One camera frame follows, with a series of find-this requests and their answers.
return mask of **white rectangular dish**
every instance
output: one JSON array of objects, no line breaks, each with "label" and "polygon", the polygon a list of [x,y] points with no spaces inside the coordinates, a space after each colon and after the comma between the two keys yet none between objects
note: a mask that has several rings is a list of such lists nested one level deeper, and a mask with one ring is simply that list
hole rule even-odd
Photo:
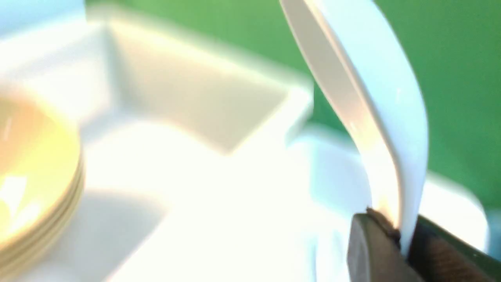
[{"label": "white rectangular dish", "polygon": [[75,219],[20,281],[104,280],[227,175],[267,173],[313,107],[305,76],[116,7],[1,40],[0,62],[80,126],[87,164]]},{"label": "white rectangular dish", "polygon": [[[310,124],[268,167],[275,170],[266,191],[240,190],[244,196],[226,193],[229,202],[208,198],[201,210],[177,210],[108,281],[348,282],[351,217],[371,204],[355,145]],[[419,213],[486,250],[483,208],[461,185],[428,173]]]}]

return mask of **white ceramic spoon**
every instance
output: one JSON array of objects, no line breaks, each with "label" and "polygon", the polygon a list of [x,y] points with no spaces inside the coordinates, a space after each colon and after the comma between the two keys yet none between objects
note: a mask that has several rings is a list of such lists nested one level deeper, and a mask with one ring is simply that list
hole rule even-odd
[{"label": "white ceramic spoon", "polygon": [[400,229],[407,255],[426,174],[428,125],[405,53],[370,0],[281,4],[313,76],[360,151],[373,208]]}]

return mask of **white square bowl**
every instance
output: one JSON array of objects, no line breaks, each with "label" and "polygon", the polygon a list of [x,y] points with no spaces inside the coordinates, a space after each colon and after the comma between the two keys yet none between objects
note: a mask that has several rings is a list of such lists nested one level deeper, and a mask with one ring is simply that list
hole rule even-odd
[{"label": "white square bowl", "polygon": [[[217,208],[207,197],[202,211],[167,217],[109,281],[349,281],[351,219],[371,204],[353,142],[311,124],[265,167],[272,171],[261,174],[268,183],[253,193],[227,193],[233,203]],[[245,173],[235,175],[234,183],[248,181]],[[419,213],[486,250],[483,208],[461,185],[428,173]]]},{"label": "white square bowl", "polygon": [[258,174],[313,107],[303,75],[116,7],[2,40],[0,62],[80,126],[87,164],[75,219],[22,281],[103,280],[169,210],[224,198],[229,168]]}]

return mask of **green wall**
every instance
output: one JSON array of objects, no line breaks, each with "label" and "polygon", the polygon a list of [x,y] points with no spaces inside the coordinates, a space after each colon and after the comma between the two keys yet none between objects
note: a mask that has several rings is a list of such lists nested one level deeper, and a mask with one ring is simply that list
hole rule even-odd
[{"label": "green wall", "polygon": [[[308,72],[278,0],[117,0]],[[429,168],[501,207],[501,1],[377,0],[417,75]],[[312,121],[344,130],[321,92]]]}]

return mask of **yellow plate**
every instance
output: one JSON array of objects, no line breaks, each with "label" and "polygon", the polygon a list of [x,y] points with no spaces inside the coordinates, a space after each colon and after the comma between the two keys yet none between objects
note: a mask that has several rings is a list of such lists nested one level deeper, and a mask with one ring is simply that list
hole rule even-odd
[{"label": "yellow plate", "polygon": [[12,95],[0,97],[0,252],[60,208],[79,157],[76,129],[56,112]]},{"label": "yellow plate", "polygon": [[25,237],[16,241],[14,244],[6,246],[0,251],[0,269],[16,256],[25,252],[27,249],[31,248],[32,245],[37,243],[40,237],[43,237],[48,233],[54,226],[57,226],[60,219],[64,217],[64,213],[67,211],[68,206],[75,200],[75,196],[79,193],[78,189],[80,184],[84,181],[83,166],[80,163],[79,169],[71,183],[70,193],[61,203],[60,207],[50,216],[44,224],[39,226],[37,229],[33,229]]},{"label": "yellow plate", "polygon": [[0,277],[4,277],[5,281],[15,278],[22,271],[40,260],[62,235],[77,210],[82,191],[84,190],[83,172],[75,179],[74,194],[71,197],[71,201],[63,208],[64,211],[59,215],[57,221],[44,234],[40,234],[34,240],[30,240],[32,244],[28,248],[18,253],[17,256],[12,257],[7,264],[0,266]]}]

